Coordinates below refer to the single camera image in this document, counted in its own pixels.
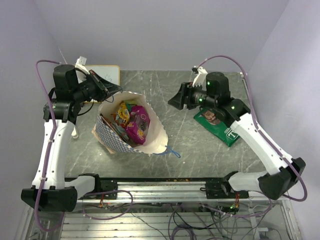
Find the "green chips bag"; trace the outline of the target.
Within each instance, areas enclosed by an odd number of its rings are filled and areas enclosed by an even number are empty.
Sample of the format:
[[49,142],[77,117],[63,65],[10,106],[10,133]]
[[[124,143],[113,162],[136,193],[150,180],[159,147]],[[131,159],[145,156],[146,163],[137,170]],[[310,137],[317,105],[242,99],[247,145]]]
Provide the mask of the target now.
[[228,147],[231,147],[240,138],[237,133],[230,127],[227,127],[217,118],[216,114],[208,108],[202,108],[193,119]]

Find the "purple snack pouch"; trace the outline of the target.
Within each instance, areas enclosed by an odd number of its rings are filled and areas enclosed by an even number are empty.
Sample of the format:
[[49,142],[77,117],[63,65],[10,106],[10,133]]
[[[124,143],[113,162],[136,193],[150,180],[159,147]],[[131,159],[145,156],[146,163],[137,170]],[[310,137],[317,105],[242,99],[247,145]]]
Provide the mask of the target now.
[[136,145],[143,145],[146,141],[150,118],[146,109],[141,105],[131,107],[129,122],[125,131],[129,139]]

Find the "blue checkered paper bag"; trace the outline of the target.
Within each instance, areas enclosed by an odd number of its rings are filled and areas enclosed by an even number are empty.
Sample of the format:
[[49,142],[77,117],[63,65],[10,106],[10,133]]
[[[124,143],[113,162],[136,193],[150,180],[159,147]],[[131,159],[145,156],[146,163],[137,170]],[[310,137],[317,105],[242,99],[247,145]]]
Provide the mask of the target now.
[[163,124],[143,94],[123,91],[107,97],[98,108],[92,130],[96,139],[114,153],[174,154]]

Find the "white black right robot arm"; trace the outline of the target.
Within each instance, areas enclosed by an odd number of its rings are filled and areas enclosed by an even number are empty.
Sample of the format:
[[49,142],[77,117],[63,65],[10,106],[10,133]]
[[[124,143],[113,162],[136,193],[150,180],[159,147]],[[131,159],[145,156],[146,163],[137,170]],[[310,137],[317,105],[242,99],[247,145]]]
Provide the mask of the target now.
[[241,137],[265,167],[262,172],[231,172],[224,177],[221,194],[233,197],[239,191],[257,191],[277,200],[297,182],[306,167],[305,161],[293,158],[254,123],[250,108],[231,96],[228,78],[221,72],[199,73],[193,82],[183,82],[168,104],[182,110],[207,108],[216,118]]

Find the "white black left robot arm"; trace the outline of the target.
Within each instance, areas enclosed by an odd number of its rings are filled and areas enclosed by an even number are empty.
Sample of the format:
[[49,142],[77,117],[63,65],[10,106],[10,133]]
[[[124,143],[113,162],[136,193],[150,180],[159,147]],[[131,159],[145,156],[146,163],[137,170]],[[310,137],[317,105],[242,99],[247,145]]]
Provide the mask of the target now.
[[121,87],[93,70],[62,64],[53,71],[54,88],[43,108],[44,140],[40,162],[30,188],[21,191],[21,200],[41,212],[71,212],[84,195],[91,199],[102,193],[100,177],[81,174],[65,181],[68,142],[84,102],[102,102]]

